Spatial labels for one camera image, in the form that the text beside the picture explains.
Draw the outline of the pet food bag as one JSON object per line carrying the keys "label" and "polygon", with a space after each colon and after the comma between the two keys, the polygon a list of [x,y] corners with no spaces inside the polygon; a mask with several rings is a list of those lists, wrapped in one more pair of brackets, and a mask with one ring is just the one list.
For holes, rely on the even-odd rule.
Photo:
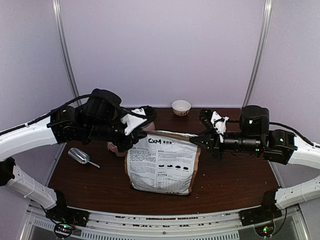
{"label": "pet food bag", "polygon": [[125,157],[131,187],[143,192],[190,195],[201,154],[190,138],[187,133],[149,131]]}

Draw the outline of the metal food scoop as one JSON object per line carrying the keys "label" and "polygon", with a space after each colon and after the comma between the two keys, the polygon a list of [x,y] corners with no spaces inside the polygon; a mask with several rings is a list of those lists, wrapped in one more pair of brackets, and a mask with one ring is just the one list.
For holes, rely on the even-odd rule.
{"label": "metal food scoop", "polygon": [[76,160],[80,164],[83,164],[83,165],[91,164],[97,168],[100,168],[100,166],[98,164],[96,164],[90,160],[90,156],[87,153],[85,153],[84,151],[82,151],[76,147],[70,148],[67,153],[71,158],[73,158],[74,160]]}

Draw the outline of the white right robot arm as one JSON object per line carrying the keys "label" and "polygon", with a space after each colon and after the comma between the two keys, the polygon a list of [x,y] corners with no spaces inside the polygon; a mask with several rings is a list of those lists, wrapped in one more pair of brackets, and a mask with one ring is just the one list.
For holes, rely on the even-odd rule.
{"label": "white right robot arm", "polygon": [[189,141],[220,159],[224,152],[248,153],[282,165],[320,168],[320,145],[311,142],[297,130],[278,123],[271,130],[270,112],[258,105],[247,105],[240,111],[239,131],[227,131],[229,117],[202,109],[200,122],[206,130]]}

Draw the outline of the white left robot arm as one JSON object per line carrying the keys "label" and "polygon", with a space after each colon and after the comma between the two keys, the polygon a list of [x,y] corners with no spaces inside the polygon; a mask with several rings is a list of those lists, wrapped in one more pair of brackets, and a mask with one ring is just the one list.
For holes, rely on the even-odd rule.
{"label": "white left robot arm", "polygon": [[142,126],[155,119],[150,106],[127,109],[108,90],[94,89],[30,122],[0,133],[0,184],[21,193],[61,222],[72,218],[64,195],[37,182],[15,163],[13,156],[42,146],[79,141],[113,143],[119,152],[129,150],[146,135]]}

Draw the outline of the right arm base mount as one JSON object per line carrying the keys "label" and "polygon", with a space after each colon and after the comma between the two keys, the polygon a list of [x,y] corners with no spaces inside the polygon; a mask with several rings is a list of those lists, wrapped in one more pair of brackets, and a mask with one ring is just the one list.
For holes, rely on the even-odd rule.
{"label": "right arm base mount", "polygon": [[242,226],[253,226],[255,233],[264,239],[271,238],[276,233],[275,220],[282,215],[282,211],[275,205],[261,205],[239,212]]}

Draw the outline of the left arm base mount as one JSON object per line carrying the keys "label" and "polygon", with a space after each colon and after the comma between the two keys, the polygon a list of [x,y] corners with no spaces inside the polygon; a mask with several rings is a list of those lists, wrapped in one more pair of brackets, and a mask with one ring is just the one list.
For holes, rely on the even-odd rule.
{"label": "left arm base mount", "polygon": [[86,210],[80,210],[67,207],[63,211],[52,209],[43,209],[45,216],[54,224],[53,233],[59,239],[66,239],[74,234],[80,234],[81,228],[87,226],[90,213]]}

